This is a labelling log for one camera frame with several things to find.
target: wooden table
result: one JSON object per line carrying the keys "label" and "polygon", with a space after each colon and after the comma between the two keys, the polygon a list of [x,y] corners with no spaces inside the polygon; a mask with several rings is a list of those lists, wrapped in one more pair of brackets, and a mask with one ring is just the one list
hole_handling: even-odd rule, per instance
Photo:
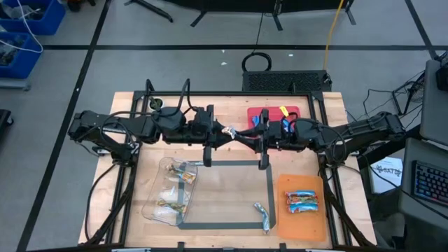
{"label": "wooden table", "polygon": [[[117,92],[112,103],[112,112],[128,111],[132,103],[132,92]],[[330,126],[347,123],[347,117],[342,102],[342,96],[338,92],[324,93],[325,109]],[[176,106],[179,97],[163,97],[166,106]],[[237,130],[247,128],[246,107],[259,106],[298,106],[301,117],[309,118],[309,106],[306,97],[245,97],[245,96],[192,96],[193,106],[207,106],[214,104],[215,116],[223,125],[232,125]],[[320,118],[319,105],[315,101],[317,118]],[[182,110],[187,108],[184,101]],[[194,113],[187,114],[191,119]],[[124,139],[123,135],[113,135],[115,139]],[[317,174],[319,165],[316,154],[310,150],[301,153],[293,151],[269,150],[270,162],[272,164],[272,178],[274,185],[275,205],[277,208],[277,178],[280,174]],[[155,175],[158,171],[158,162],[163,157],[183,158],[185,160],[201,160],[202,146],[187,146],[185,144],[168,145],[159,141],[153,145],[143,145],[139,158],[138,172],[132,198],[132,207],[127,229],[126,246],[128,247],[177,247],[177,242],[185,242],[185,247],[233,247],[233,248],[259,248],[277,249],[280,243],[285,242],[288,248],[331,248],[331,240],[327,228],[327,239],[324,242],[284,240],[277,236],[275,226],[268,235],[262,230],[180,230],[177,227],[165,225],[144,218],[141,214],[142,206],[145,204]],[[213,160],[258,160],[259,155],[243,144],[232,142],[219,148],[212,153]],[[358,168],[356,159],[349,157],[346,164]],[[99,158],[96,178],[111,165],[109,156]],[[93,193],[89,231],[90,235],[103,223],[109,214],[113,194],[116,186],[118,168],[106,175],[98,184]],[[339,177],[342,185],[342,193],[346,212],[351,217],[359,230],[372,243],[376,244],[375,234],[370,220],[369,209],[364,194],[363,183],[358,173],[339,168]],[[339,216],[335,214],[335,224],[339,244],[344,243],[342,227]],[[117,217],[113,241],[118,241],[122,218]],[[84,242],[84,233],[81,232],[79,242]]]}

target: yellow cable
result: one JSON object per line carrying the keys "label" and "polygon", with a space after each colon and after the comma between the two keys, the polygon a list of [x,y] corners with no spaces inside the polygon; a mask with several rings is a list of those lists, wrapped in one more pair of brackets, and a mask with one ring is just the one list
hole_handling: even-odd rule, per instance
{"label": "yellow cable", "polygon": [[341,0],[339,3],[339,7],[337,7],[335,19],[333,20],[333,23],[331,24],[330,33],[328,34],[327,38],[327,46],[325,47],[325,60],[323,61],[323,70],[327,70],[327,61],[328,61],[328,47],[330,46],[331,42],[331,35],[333,34],[333,29],[336,26],[337,16],[339,15],[339,12],[341,11],[342,4],[344,3],[344,0]]}

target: blue bin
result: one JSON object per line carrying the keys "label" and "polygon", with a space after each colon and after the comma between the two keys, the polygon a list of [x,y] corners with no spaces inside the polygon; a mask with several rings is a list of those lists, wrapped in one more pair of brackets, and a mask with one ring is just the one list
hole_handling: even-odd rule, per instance
{"label": "blue bin", "polygon": [[[22,48],[39,51],[41,48],[34,41],[31,35],[26,33],[0,32],[0,39],[3,41],[14,40],[20,36],[24,43]],[[13,61],[8,66],[0,66],[0,78],[27,78],[34,65],[41,56],[40,53],[18,50]]]}
{"label": "blue bin", "polygon": [[[17,0],[4,0],[4,4],[17,7]],[[47,6],[40,20],[27,20],[27,24],[35,35],[53,35],[65,15],[65,7],[57,0],[20,0],[22,6],[39,3]],[[0,25],[8,32],[28,32],[23,20],[0,19]]]}

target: orange tray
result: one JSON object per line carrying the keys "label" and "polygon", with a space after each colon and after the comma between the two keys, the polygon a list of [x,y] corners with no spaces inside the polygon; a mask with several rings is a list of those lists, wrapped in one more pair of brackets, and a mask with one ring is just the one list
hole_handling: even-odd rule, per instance
{"label": "orange tray", "polygon": [[[279,236],[284,239],[299,239],[324,242],[326,232],[326,209],[323,198],[323,182],[318,176],[281,174],[278,181],[279,217],[277,225]],[[285,192],[313,190],[318,198],[318,211],[290,213]]]}

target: keyboard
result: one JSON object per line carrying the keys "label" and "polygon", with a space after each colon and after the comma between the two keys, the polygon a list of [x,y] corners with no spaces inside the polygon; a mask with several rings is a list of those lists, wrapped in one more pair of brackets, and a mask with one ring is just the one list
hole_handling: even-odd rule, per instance
{"label": "keyboard", "polygon": [[448,170],[413,161],[412,195],[448,207]]}

